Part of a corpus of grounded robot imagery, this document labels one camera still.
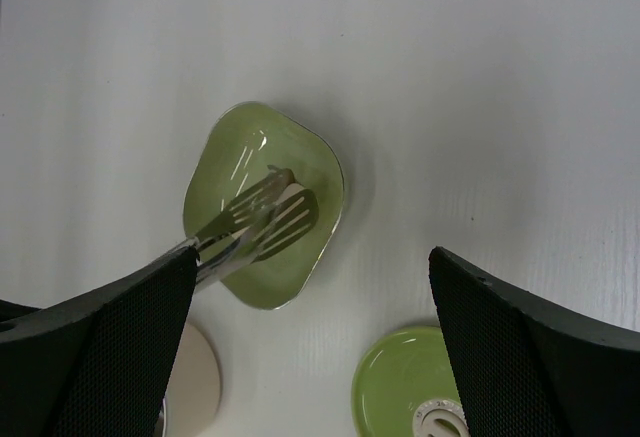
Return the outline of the metal serving tongs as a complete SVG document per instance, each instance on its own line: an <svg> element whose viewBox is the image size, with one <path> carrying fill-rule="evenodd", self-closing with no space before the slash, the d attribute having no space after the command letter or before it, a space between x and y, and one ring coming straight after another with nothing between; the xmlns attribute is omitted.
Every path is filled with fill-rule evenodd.
<svg viewBox="0 0 640 437"><path fill-rule="evenodd" d="M202 254L219 242L231 242L212 257L201 257L195 289L200 291L251 264L265 261L291 246L317 223L319 203L306 188L275 205L294 173L270 165L265 177L241 191L193 234Z"/></svg>

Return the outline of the green round lid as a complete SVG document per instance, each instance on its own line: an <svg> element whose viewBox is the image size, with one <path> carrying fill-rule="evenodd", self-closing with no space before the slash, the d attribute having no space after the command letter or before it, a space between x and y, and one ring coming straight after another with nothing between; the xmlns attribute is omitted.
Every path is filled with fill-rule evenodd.
<svg viewBox="0 0 640 437"><path fill-rule="evenodd" d="M443 334L411 326L378 340L351 387L359 436L468 436Z"/></svg>

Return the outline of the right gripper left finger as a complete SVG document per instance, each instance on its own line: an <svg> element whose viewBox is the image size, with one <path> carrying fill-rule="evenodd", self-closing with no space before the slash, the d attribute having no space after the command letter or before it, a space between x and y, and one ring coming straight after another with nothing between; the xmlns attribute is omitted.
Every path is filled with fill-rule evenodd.
<svg viewBox="0 0 640 437"><path fill-rule="evenodd" d="M47 308L3 301L2 435L153 435L196 273L187 247Z"/></svg>

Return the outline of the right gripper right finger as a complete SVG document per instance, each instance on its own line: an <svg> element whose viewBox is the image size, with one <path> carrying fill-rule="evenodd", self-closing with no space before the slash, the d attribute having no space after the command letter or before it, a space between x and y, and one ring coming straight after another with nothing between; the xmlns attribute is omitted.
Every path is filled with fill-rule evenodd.
<svg viewBox="0 0 640 437"><path fill-rule="evenodd" d="M473 436L636 436L639 334L536 296L443 248L429 281Z"/></svg>

